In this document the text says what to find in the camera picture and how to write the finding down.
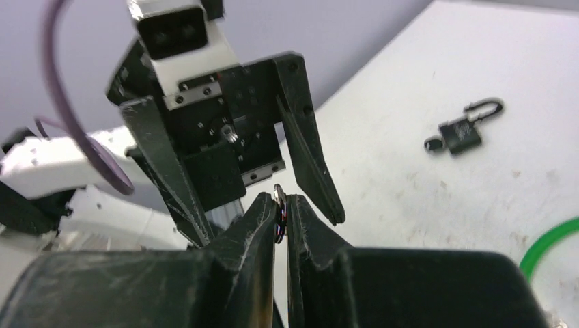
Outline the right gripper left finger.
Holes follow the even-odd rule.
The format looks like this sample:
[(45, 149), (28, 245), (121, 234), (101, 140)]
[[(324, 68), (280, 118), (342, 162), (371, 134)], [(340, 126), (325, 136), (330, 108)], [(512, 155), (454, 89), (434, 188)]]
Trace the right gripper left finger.
[(2, 327), (271, 327), (277, 206), (260, 193), (202, 249), (40, 256)]

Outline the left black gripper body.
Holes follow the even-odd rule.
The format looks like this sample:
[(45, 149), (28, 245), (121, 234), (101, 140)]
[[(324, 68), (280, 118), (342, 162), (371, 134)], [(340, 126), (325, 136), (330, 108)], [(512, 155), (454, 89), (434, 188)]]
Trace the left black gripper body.
[[(249, 185), (283, 169), (275, 131), (282, 121), (274, 59), (286, 53), (297, 52), (182, 81), (177, 93), (165, 96), (144, 46), (135, 40), (111, 79), (107, 98), (120, 110), (128, 101), (153, 97), (198, 204), (207, 212), (240, 199)], [(184, 213), (136, 142), (129, 155), (160, 188), (167, 206)]]

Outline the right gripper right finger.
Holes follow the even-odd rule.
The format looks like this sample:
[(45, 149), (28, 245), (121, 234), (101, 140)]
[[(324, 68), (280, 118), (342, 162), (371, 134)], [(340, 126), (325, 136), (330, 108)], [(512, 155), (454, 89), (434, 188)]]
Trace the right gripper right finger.
[(287, 199), (290, 327), (547, 327), (519, 268), (484, 251), (353, 247)]

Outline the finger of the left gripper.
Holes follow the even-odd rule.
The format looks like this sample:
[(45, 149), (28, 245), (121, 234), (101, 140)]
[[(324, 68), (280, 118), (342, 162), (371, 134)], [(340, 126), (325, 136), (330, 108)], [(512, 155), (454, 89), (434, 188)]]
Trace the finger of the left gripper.
[(199, 239), (200, 247), (205, 247), (213, 239), (213, 231), (171, 145), (169, 134), (153, 97), (147, 96), (125, 102), (121, 104), (120, 111), (143, 156), (159, 177), (161, 184), (184, 211), (185, 218)]
[(277, 103), (296, 183), (331, 224), (342, 224), (345, 210), (324, 159), (304, 57), (286, 53), (274, 59), (274, 66)]

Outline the black padlock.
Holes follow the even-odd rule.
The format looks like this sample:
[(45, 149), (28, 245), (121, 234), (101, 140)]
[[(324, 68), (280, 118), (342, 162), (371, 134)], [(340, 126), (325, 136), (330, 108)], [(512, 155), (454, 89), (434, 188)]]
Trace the black padlock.
[[(492, 109), (476, 115), (474, 118), (468, 117), (469, 113), (486, 106), (491, 106)], [(504, 103), (499, 98), (485, 98), (470, 103), (464, 107), (464, 116), (462, 118), (442, 123), (438, 127), (443, 144), (453, 156), (480, 146), (482, 144), (482, 138), (476, 129), (476, 124), (500, 114), (503, 108)]]

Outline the black-headed key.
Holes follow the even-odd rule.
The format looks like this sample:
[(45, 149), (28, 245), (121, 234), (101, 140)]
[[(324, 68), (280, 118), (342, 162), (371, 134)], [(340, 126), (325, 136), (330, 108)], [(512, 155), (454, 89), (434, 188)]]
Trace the black-headed key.
[(425, 150), (430, 153), (442, 152), (446, 149), (444, 139), (441, 137), (431, 137), (426, 139), (423, 145)]

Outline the brass padlock keys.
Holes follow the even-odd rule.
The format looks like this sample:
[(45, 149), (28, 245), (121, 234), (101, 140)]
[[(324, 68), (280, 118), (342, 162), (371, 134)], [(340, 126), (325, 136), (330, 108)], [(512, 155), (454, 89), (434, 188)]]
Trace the brass padlock keys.
[(277, 207), (275, 243), (280, 244), (287, 229), (287, 196), (280, 184), (274, 186), (273, 199)]

